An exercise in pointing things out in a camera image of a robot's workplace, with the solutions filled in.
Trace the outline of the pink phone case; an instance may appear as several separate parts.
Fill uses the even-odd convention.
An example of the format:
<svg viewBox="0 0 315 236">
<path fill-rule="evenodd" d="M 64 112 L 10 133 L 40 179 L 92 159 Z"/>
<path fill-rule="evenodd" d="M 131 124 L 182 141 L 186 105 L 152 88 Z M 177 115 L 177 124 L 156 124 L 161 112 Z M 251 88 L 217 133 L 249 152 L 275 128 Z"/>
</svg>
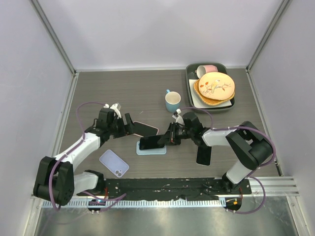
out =
<svg viewBox="0 0 315 236">
<path fill-rule="evenodd" d="M 134 121 L 133 134 L 139 137 L 155 136 L 158 134 L 158 128 Z"/>
</svg>

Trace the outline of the light blue phone case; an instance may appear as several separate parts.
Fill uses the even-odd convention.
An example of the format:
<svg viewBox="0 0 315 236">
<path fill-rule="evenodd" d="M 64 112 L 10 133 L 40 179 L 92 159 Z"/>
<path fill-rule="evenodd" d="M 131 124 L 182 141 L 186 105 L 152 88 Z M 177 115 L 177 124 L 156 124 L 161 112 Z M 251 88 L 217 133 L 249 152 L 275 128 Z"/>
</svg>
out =
<svg viewBox="0 0 315 236">
<path fill-rule="evenodd" d="M 166 153 L 167 153 L 166 146 L 164 146 L 163 148 L 140 150 L 140 142 L 138 141 L 136 144 L 137 155 L 164 155 Z"/>
</svg>

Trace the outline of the black phone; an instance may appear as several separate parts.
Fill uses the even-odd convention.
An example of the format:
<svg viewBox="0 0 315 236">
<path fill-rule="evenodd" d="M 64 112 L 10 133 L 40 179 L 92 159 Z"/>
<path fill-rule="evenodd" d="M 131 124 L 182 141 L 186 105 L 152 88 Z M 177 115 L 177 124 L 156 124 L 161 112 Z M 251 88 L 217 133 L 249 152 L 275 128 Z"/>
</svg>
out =
<svg viewBox="0 0 315 236">
<path fill-rule="evenodd" d="M 157 149 L 164 148 L 165 144 L 160 143 L 162 135 L 148 136 L 140 138 L 139 149 L 148 150 L 148 149 Z"/>
<path fill-rule="evenodd" d="M 196 163 L 203 166 L 210 166 L 212 147 L 198 147 Z"/>
</svg>

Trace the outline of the purple phone case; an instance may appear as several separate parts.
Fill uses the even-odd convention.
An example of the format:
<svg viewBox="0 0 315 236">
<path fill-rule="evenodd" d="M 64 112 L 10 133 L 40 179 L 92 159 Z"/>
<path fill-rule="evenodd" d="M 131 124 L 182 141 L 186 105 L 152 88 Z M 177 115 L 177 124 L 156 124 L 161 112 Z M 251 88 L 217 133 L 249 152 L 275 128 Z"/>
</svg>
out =
<svg viewBox="0 0 315 236">
<path fill-rule="evenodd" d="M 129 165 L 110 149 L 99 158 L 99 161 L 118 178 L 129 170 Z"/>
</svg>

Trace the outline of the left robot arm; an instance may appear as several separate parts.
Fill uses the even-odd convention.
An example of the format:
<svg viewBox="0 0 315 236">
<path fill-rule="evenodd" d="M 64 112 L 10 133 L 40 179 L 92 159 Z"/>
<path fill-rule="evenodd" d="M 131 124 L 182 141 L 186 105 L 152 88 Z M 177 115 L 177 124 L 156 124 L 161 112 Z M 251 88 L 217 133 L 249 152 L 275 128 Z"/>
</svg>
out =
<svg viewBox="0 0 315 236">
<path fill-rule="evenodd" d="M 75 175 L 76 168 L 110 138 L 133 134 L 134 124 L 129 113 L 122 118 L 118 109 L 102 108 L 92 126 L 64 152 L 41 159 L 33 188 L 33 195 L 65 206 L 72 196 L 86 191 L 100 196 L 105 189 L 104 175 L 87 170 Z"/>
</svg>

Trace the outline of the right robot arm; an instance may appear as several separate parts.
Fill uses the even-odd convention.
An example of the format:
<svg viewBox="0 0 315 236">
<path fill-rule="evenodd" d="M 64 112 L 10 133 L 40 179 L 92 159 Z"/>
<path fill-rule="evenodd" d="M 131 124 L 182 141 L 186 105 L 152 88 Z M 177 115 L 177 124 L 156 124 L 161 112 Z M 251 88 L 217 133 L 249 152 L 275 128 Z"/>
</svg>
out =
<svg viewBox="0 0 315 236">
<path fill-rule="evenodd" d="M 161 135 L 158 144 L 177 146 L 182 140 L 191 139 L 198 147 L 197 162 L 201 165 L 208 165 L 212 147 L 232 148 L 238 160 L 221 178 L 227 194 L 234 194 L 246 177 L 275 158 L 273 142 L 249 121 L 234 127 L 211 128 L 203 126 L 193 112 L 173 117 L 176 121 Z"/>
</svg>

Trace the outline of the blue mug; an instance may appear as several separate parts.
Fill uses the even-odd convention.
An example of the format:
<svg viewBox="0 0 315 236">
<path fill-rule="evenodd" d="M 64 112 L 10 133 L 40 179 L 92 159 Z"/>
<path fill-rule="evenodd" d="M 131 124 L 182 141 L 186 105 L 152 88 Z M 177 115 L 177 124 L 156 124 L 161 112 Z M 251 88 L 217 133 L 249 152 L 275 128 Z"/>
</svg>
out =
<svg viewBox="0 0 315 236">
<path fill-rule="evenodd" d="M 177 109 L 179 109 L 181 103 L 181 96 L 179 93 L 175 91 L 170 91 L 169 89 L 166 90 L 165 95 L 165 106 L 166 109 L 174 113 Z"/>
</svg>

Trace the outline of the white square plate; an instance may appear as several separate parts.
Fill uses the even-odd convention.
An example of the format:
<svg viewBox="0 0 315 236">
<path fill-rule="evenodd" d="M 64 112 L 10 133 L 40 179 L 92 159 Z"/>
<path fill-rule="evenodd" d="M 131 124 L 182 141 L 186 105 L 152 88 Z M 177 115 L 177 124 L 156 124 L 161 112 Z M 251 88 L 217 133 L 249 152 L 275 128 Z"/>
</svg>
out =
<svg viewBox="0 0 315 236">
<path fill-rule="evenodd" d="M 189 84 L 189 89 L 188 89 L 188 94 L 190 96 L 190 103 L 192 106 L 200 109 L 208 109 L 208 110 L 218 110 L 218 109 L 225 109 L 225 108 L 230 108 L 233 106 L 233 101 L 232 99 L 224 102 L 222 104 L 216 105 L 216 106 L 210 106 L 205 104 L 199 96 L 195 93 L 193 89 L 193 84 L 196 81 L 196 79 L 189 79 L 188 84 Z"/>
</svg>

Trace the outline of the woven yellow plate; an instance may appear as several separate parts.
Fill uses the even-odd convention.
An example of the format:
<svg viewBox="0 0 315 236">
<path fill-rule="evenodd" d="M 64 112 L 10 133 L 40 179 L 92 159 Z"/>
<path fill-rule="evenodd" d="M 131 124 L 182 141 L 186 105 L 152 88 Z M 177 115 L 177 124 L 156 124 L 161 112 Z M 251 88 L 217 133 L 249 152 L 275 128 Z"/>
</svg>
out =
<svg viewBox="0 0 315 236">
<path fill-rule="evenodd" d="M 231 99 L 234 98 L 235 96 L 235 93 L 233 93 L 228 99 L 225 99 L 225 100 L 215 100 L 215 99 L 210 99 L 210 98 L 207 98 L 205 96 L 203 96 L 201 94 L 201 92 L 199 91 L 199 80 L 196 80 L 193 84 L 193 89 L 195 91 L 195 93 L 199 96 L 199 98 L 207 105 L 210 105 L 210 106 L 216 106 L 216 105 L 219 105 L 219 104 L 222 104 L 224 102 L 227 102 Z"/>
</svg>

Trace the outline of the orange bird plate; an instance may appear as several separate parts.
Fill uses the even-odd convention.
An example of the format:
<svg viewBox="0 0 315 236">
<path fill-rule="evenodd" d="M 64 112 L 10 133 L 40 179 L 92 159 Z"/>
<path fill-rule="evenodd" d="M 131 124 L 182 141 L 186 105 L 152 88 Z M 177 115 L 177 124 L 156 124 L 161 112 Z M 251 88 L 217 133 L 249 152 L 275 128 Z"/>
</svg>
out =
<svg viewBox="0 0 315 236">
<path fill-rule="evenodd" d="M 235 83 L 227 74 L 210 72 L 203 75 L 198 82 L 202 96 L 213 100 L 226 100 L 235 92 Z"/>
</svg>

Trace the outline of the dark green tray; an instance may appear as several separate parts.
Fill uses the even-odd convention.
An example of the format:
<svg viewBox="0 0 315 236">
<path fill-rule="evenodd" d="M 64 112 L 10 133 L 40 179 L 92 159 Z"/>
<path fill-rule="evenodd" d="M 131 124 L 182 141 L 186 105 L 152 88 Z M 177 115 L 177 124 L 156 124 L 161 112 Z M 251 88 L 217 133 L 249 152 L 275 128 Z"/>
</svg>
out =
<svg viewBox="0 0 315 236">
<path fill-rule="evenodd" d="M 205 65 L 213 65 L 215 66 L 219 72 L 227 74 L 226 67 L 223 64 L 216 63 L 216 62 L 200 62 L 200 63 L 193 63 L 186 67 L 186 85 L 187 85 L 187 94 L 188 94 L 188 101 L 189 105 L 200 109 L 205 109 L 209 112 L 221 112 L 227 109 L 230 109 L 235 104 L 235 99 L 231 98 L 228 101 L 225 101 L 219 105 L 208 105 L 202 101 L 202 99 L 197 95 L 194 91 L 193 85 L 198 80 L 197 76 L 197 68 L 198 66 L 205 66 Z"/>
</svg>

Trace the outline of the pink cup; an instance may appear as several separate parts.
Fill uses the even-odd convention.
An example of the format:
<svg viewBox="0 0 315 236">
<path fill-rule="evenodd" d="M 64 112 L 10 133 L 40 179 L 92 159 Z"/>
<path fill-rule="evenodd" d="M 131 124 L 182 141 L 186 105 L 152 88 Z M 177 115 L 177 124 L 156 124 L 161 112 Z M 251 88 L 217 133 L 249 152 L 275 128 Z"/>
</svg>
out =
<svg viewBox="0 0 315 236">
<path fill-rule="evenodd" d="M 200 65 L 197 67 L 195 72 L 197 77 L 201 79 L 207 73 L 218 72 L 218 69 L 214 65 Z"/>
</svg>

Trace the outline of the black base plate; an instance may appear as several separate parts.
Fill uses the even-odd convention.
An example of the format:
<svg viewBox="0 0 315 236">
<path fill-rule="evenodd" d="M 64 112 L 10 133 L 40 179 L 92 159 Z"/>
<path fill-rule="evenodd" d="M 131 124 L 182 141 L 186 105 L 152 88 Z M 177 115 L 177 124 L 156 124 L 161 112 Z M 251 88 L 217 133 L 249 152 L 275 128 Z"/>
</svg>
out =
<svg viewBox="0 0 315 236">
<path fill-rule="evenodd" d="M 107 178 L 92 190 L 75 184 L 75 194 L 89 191 L 94 195 L 101 195 L 108 191 L 110 199 L 126 194 L 127 201 L 170 201 L 184 199 L 214 200 L 217 195 L 250 195 L 252 189 L 248 179 L 234 185 L 227 181 L 213 177 L 196 178 Z"/>
</svg>

